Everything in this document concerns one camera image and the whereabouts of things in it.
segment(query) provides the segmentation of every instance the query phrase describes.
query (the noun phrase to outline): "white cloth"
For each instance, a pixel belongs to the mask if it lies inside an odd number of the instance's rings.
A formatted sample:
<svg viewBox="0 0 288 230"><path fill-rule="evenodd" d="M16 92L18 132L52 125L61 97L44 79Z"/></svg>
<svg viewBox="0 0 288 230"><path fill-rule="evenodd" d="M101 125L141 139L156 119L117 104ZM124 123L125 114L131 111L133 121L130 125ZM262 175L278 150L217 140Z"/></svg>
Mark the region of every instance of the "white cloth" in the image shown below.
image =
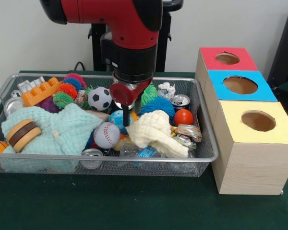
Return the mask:
<svg viewBox="0 0 288 230"><path fill-rule="evenodd" d="M152 146L167 157L188 157L188 147L171 138L169 116L161 110L142 115L126 129L131 141L140 148Z"/></svg>
<svg viewBox="0 0 288 230"><path fill-rule="evenodd" d="M164 82L163 84L158 85L158 88L158 95L160 97L171 100L175 96L175 85L171 86L169 82Z"/></svg>

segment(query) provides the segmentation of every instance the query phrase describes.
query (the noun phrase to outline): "wire mesh basket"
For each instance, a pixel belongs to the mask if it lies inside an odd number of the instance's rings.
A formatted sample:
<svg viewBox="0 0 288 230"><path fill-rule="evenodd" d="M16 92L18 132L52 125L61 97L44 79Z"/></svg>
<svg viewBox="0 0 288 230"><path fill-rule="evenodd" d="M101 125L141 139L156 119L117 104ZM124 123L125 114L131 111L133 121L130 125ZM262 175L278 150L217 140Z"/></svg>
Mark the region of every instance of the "wire mesh basket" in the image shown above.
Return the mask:
<svg viewBox="0 0 288 230"><path fill-rule="evenodd" d="M17 90L17 84L29 80L33 81L40 77L40 74L17 74L9 77L0 89L0 140L4 140L1 131L1 124L6 120L3 112L4 103L10 99L11 93ZM62 80L64 75L43 74L48 81L51 77ZM104 86L109 88L113 82L112 76L92 76L83 75L87 85ZM109 150L106 156L62 156L56 153L47 155L37 154L0 154L0 161L11 159L16 167L9 173L64 173L64 174L97 174L97 175L144 175L144 176L184 176L199 177L202 175L208 164L218 157L218 149L212 126L208 117L203 93L200 85L195 79L190 78L165 78L155 77L153 84L157 87L159 84L169 82L175 84L176 94L185 94L189 96L190 111L197 117L202 131L202 142L193 151L193 158L131 158L119 157L119 153ZM85 162L93 162L98 165L94 169L84 167ZM66 165L73 166L73 170L64 171Z"/></svg>

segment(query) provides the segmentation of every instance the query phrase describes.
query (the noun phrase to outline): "crumpled towel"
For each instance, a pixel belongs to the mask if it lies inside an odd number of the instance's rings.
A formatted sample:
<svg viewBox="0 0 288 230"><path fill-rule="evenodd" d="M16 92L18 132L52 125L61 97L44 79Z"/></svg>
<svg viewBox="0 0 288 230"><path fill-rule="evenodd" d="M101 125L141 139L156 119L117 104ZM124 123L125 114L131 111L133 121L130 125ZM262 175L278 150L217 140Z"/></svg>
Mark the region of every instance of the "crumpled towel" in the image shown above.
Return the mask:
<svg viewBox="0 0 288 230"><path fill-rule="evenodd" d="M167 157L188 157L188 147L171 138L169 116L161 110L142 115L126 129L131 141L140 148L152 146Z"/></svg>
<svg viewBox="0 0 288 230"><path fill-rule="evenodd" d="M73 103L67 105L58 114L33 106L20 109L8 116L1 125L4 136L6 137L16 124L28 118L35 121L42 133L29 142L19 154L80 156L91 132L102 123L101 119ZM8 146L3 153L15 153L15 151ZM1 158L0 161L1 167L6 172L15 173L35 173L44 169L58 173L72 173L79 163L70 160L13 158Z"/></svg>
<svg viewBox="0 0 288 230"><path fill-rule="evenodd" d="M158 88L158 95L160 97L171 100L175 96L175 85L171 86L169 82L164 82L163 84L158 85Z"/></svg>

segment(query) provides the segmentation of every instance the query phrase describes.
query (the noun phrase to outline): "baseball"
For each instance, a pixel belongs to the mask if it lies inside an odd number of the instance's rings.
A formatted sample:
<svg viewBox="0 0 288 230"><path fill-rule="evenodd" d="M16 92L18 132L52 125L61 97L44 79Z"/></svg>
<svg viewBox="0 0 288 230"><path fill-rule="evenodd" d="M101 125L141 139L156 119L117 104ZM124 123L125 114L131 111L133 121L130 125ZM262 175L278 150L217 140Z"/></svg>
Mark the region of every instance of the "baseball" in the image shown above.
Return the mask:
<svg viewBox="0 0 288 230"><path fill-rule="evenodd" d="M113 148L120 140L120 129L111 122L104 122L94 130L94 142L103 149Z"/></svg>

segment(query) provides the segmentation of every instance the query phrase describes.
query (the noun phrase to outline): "white wall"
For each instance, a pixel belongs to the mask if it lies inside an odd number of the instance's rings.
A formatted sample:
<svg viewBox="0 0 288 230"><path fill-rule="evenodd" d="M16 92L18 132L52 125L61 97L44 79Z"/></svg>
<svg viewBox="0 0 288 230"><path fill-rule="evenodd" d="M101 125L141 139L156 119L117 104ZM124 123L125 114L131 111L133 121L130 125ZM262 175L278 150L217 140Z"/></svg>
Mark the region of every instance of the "white wall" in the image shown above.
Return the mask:
<svg viewBox="0 0 288 230"><path fill-rule="evenodd" d="M185 0L172 13L166 71L195 71L200 46L244 46L267 77L288 0ZM0 85L19 70L92 69L89 25L58 25L38 0L0 0Z"/></svg>

